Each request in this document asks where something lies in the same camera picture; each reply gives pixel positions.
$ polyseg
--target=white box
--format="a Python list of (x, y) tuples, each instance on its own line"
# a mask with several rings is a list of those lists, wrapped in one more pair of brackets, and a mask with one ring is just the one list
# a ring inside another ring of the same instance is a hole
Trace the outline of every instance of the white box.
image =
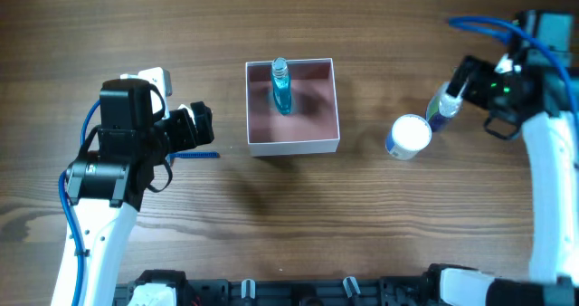
[(331, 58), (288, 61), (294, 110), (271, 102), (271, 62), (245, 63), (247, 142), (254, 157), (336, 152), (340, 141)]

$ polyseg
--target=teal bottle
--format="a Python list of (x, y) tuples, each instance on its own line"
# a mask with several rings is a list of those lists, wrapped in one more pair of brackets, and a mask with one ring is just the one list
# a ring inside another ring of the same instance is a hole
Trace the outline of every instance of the teal bottle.
[(291, 113), (291, 75), (288, 63), (284, 58), (278, 57), (271, 62), (271, 85), (273, 86), (273, 99), (275, 107), (280, 114)]

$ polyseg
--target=open cardboard box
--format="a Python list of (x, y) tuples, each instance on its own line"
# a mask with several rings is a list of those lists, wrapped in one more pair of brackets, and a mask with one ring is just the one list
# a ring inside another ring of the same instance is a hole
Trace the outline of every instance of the open cardboard box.
[(340, 140), (331, 58), (288, 61), (292, 113), (271, 100), (271, 62), (245, 63), (247, 141), (254, 157), (336, 152)]

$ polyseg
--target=wooden table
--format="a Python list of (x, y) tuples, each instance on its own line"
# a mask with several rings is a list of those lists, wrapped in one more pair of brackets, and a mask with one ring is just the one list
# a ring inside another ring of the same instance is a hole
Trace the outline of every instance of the wooden table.
[[(463, 55), (505, 51), (446, 18), (532, 7), (579, 12), (576, 0), (0, 0), (0, 305), (50, 302), (66, 228), (56, 182), (82, 120), (103, 81), (156, 66), (171, 71), (171, 108), (214, 110), (204, 149), (222, 157), (177, 160), (170, 188), (146, 193), (119, 282), (160, 268), (289, 280), (430, 263), (524, 278), (523, 141), (486, 134), (471, 106), (410, 162), (384, 138), (397, 117), (424, 113)], [(334, 59), (336, 154), (249, 156), (244, 63), (276, 56)]]

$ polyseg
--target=white container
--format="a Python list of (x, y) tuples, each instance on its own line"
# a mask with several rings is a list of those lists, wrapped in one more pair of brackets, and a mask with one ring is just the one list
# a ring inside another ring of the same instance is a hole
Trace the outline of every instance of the white container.
[(432, 131), (428, 122), (417, 115), (404, 115), (394, 122), (386, 149), (394, 158), (408, 160), (431, 142)]
[(288, 60), (296, 111), (281, 115), (268, 103), (271, 61), (247, 62), (247, 142), (254, 157), (336, 152), (340, 141), (331, 58)]

